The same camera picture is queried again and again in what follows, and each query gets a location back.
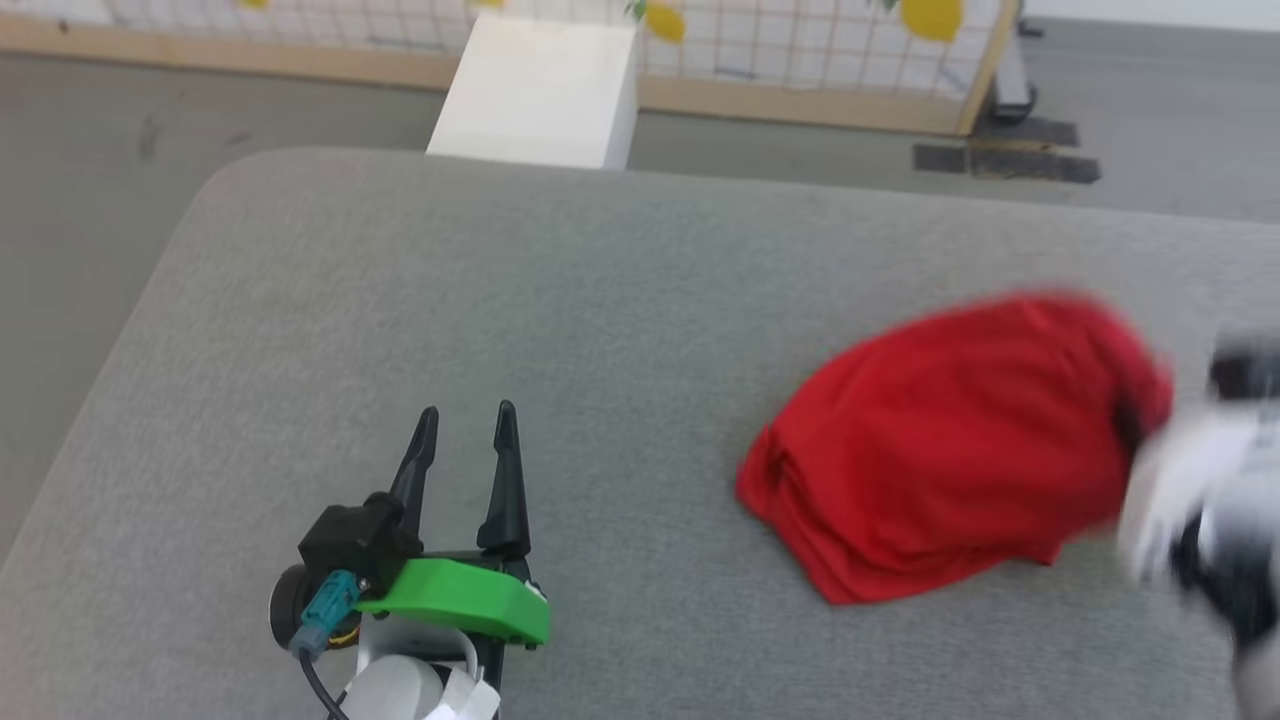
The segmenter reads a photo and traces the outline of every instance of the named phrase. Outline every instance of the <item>red fabric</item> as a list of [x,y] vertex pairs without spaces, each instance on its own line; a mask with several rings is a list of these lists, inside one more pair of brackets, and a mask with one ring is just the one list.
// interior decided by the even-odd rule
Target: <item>red fabric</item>
[[812,377],[751,446],[739,500],[832,603],[922,593],[1120,514],[1140,430],[1171,384],[1076,295],[1018,295],[861,343]]

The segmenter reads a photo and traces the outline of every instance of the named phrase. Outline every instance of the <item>wooden frame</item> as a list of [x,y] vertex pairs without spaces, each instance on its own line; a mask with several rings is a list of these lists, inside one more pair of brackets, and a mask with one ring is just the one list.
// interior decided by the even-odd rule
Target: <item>wooden frame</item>
[[[669,113],[965,136],[973,132],[986,102],[1016,15],[1018,0],[1002,0],[974,88],[964,102],[645,76],[640,78],[640,106]],[[0,14],[0,50],[426,90],[448,90],[458,67],[457,58],[161,35],[8,14]]]

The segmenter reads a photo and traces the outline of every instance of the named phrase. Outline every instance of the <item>concrete floor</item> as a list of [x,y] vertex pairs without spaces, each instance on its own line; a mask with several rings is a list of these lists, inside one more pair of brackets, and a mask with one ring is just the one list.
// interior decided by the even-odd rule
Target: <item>concrete floor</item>
[[[1093,186],[915,173],[909,136],[652,114],[631,167],[1280,222],[1280,64],[1068,31],[1028,65],[1038,114],[1079,123],[1102,161]],[[0,557],[201,184],[273,147],[421,150],[442,101],[0,55]]]

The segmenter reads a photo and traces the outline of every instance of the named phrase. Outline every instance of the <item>white pedestal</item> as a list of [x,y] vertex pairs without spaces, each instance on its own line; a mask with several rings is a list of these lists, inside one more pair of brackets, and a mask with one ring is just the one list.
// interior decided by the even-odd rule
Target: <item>white pedestal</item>
[[626,168],[635,44],[632,27],[481,15],[426,154]]

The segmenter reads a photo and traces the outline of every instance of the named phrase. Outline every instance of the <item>gray table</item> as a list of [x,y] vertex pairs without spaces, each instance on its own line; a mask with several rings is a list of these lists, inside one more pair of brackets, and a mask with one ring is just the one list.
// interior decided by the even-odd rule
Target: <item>gray table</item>
[[1228,717],[1225,638],[1106,543],[832,609],[732,482],[808,373],[914,314],[1093,288],[1185,395],[1221,329],[1275,327],[1277,279],[1267,225],[259,155],[196,199],[0,573],[0,716],[323,717],[273,582],[428,404],[426,541],[468,547],[509,397],[554,637],[509,655],[508,719]]

